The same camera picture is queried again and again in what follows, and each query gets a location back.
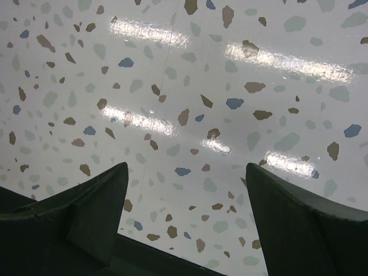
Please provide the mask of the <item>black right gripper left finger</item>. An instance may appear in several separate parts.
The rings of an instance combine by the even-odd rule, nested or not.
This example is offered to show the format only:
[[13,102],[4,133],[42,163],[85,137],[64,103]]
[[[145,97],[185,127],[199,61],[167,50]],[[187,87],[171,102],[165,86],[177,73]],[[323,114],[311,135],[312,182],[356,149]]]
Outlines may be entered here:
[[128,188],[119,163],[36,201],[1,189],[2,275],[96,275],[108,267]]

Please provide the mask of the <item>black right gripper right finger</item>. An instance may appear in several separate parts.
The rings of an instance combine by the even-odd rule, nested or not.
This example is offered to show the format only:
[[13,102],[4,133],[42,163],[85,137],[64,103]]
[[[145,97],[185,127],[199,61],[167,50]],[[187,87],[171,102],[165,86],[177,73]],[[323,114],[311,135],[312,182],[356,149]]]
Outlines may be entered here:
[[269,275],[367,275],[367,212],[249,163],[246,183]]

